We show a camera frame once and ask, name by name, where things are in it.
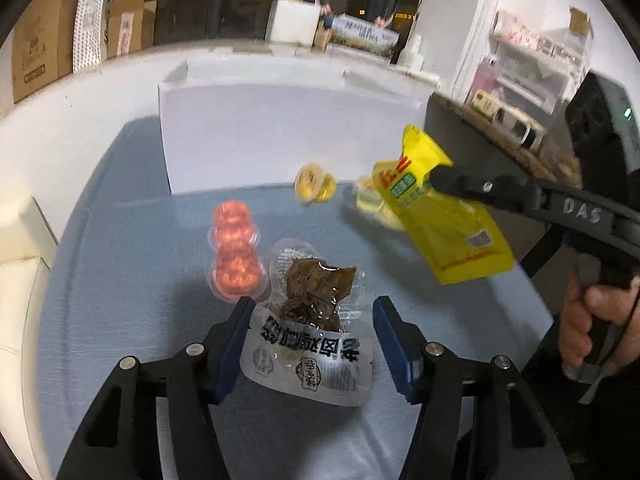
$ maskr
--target gray tabletop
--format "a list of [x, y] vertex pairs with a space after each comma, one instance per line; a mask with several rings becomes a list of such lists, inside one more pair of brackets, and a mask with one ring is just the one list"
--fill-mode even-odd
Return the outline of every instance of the gray tabletop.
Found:
[[[290, 187], [170, 195], [158, 118], [126, 125], [98, 165], [66, 228], [42, 311], [38, 386], [42, 431], [58, 471], [74, 431], [118, 359], [172, 355], [201, 340], [232, 307], [210, 292], [212, 210], [243, 200], [260, 229], [263, 257], [285, 237], [303, 239], [330, 263], [358, 266], [371, 299], [389, 295], [401, 316], [459, 356], [510, 356], [522, 366], [551, 324], [522, 270], [440, 286], [408, 238], [360, 216], [348, 189], [301, 206]], [[175, 469], [159, 401], [165, 478]], [[374, 346], [369, 401], [321, 404], [241, 376], [212, 409], [232, 478], [397, 478], [418, 407], [396, 393]], [[465, 405], [465, 424], [470, 410]]]

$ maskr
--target yellow package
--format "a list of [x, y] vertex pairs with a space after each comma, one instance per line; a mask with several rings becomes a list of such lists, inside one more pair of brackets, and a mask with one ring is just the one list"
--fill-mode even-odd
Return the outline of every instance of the yellow package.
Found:
[[373, 179], [441, 284], [511, 270], [511, 248], [484, 206], [433, 189], [429, 174], [439, 165], [453, 163], [431, 137], [407, 126], [402, 157], [377, 163]]

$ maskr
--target silver bolt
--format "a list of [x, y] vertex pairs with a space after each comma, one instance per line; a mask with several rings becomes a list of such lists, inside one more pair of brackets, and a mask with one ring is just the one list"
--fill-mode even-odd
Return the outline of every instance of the silver bolt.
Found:
[[135, 357], [123, 357], [120, 360], [120, 368], [122, 368], [123, 370], [131, 370], [134, 366], [136, 365], [136, 358]]
[[444, 346], [440, 343], [427, 343], [426, 350], [427, 354], [434, 357], [444, 354]]
[[200, 343], [191, 343], [187, 346], [186, 352], [191, 357], [196, 357], [204, 352], [204, 346]]
[[494, 357], [494, 364], [498, 368], [501, 368], [502, 370], [506, 370], [507, 368], [511, 367], [511, 359], [509, 359], [505, 355], [497, 355], [496, 357]]

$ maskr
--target white cube box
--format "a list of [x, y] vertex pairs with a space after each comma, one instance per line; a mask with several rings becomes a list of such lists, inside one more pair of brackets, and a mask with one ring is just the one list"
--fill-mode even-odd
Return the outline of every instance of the white cube box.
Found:
[[267, 33], [264, 39], [274, 43], [297, 43], [301, 46], [312, 46], [319, 19], [320, 6], [316, 4], [294, 0], [275, 0], [271, 4]]

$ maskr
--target green label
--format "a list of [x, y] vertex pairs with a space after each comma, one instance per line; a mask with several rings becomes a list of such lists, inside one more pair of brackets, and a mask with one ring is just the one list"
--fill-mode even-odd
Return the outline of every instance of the green label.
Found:
[[416, 179], [413, 173], [407, 173], [391, 188], [391, 195], [394, 198], [400, 198], [413, 184]]

